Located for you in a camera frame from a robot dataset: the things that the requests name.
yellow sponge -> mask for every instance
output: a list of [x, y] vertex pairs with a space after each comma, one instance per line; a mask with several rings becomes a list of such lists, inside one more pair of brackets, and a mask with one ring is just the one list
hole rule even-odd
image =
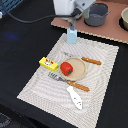
[[57, 68], [58, 68], [58, 64], [43, 57], [40, 61], [39, 61], [40, 65], [52, 70], [52, 71], [55, 71]]

fork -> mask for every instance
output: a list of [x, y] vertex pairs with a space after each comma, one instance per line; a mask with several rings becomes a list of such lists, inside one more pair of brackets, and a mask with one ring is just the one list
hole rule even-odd
[[74, 87], [76, 87], [76, 88], [79, 88], [79, 89], [81, 89], [81, 90], [84, 90], [84, 91], [87, 91], [87, 92], [89, 91], [89, 88], [88, 88], [88, 87], [83, 86], [83, 85], [81, 85], [81, 84], [78, 84], [78, 83], [76, 83], [76, 82], [70, 81], [70, 80], [62, 79], [61, 77], [59, 77], [58, 75], [56, 75], [56, 74], [54, 74], [54, 73], [51, 73], [51, 72], [50, 72], [50, 73], [48, 74], [48, 76], [49, 76], [50, 78], [56, 80], [56, 81], [63, 81], [63, 82], [65, 82], [65, 83], [67, 83], [67, 84], [69, 84], [69, 85], [71, 85], [71, 86], [74, 86]]

black table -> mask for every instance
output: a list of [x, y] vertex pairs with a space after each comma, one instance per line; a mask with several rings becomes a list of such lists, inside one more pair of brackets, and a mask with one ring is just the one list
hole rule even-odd
[[[23, 20], [55, 14], [52, 0], [25, 0], [11, 13]], [[39, 60], [46, 57], [61, 35], [67, 32], [51, 26], [52, 20], [23, 24], [7, 15], [0, 20], [0, 104], [50, 128], [75, 128], [17, 99], [39, 67]], [[96, 128], [127, 128], [128, 45], [82, 33], [78, 33], [78, 37], [119, 46]]]

striped placemat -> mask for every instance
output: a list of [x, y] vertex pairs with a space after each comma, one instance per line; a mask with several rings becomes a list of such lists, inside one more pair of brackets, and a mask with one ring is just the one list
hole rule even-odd
[[[83, 101], [83, 109], [79, 110], [73, 104], [69, 93], [66, 91], [69, 85], [49, 78], [48, 73], [52, 71], [43, 66], [37, 69], [17, 98], [76, 127], [95, 128], [118, 47], [79, 37], [76, 44], [68, 44], [66, 41], [67, 35], [64, 33], [47, 58], [60, 65], [63, 60], [68, 58], [61, 53], [61, 51], [65, 51], [102, 62], [102, 65], [84, 62], [87, 65], [87, 74], [77, 83], [89, 87], [90, 91], [85, 92], [74, 87]], [[59, 68], [54, 73], [61, 75]]]

metal fork tines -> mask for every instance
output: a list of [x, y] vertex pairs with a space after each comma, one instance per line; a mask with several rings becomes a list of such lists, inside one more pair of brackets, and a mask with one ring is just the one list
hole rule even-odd
[[49, 73], [48, 76], [54, 80], [57, 80], [57, 81], [63, 81], [63, 82], [66, 82], [66, 80], [62, 79], [61, 77], [59, 77], [58, 75], [54, 74], [54, 73]]

